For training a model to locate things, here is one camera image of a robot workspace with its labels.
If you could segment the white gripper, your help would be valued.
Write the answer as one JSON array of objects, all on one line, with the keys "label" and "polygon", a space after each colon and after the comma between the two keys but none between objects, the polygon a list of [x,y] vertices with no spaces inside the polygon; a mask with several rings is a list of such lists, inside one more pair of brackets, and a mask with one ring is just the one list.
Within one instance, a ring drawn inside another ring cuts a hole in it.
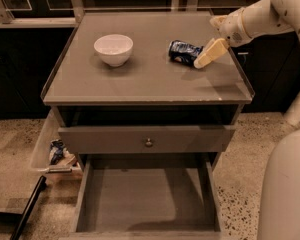
[{"label": "white gripper", "polygon": [[243,24],[243,12],[244,9],[240,8],[228,15],[213,16],[210,19],[210,24],[219,29],[223,38],[212,38],[207,43],[194,61],[195,68],[204,68],[223,56],[228,51],[229,45],[239,47],[252,41]]}]

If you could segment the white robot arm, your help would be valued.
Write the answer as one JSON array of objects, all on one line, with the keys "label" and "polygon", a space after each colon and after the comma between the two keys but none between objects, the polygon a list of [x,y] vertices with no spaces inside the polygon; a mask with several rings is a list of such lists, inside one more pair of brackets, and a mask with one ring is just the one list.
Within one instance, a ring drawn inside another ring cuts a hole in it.
[{"label": "white robot arm", "polygon": [[[295,32],[300,42],[300,0],[260,0],[211,24],[220,37],[194,61],[201,69],[262,35]],[[300,240],[300,130],[283,138],[272,151],[264,174],[257,240]]]}]

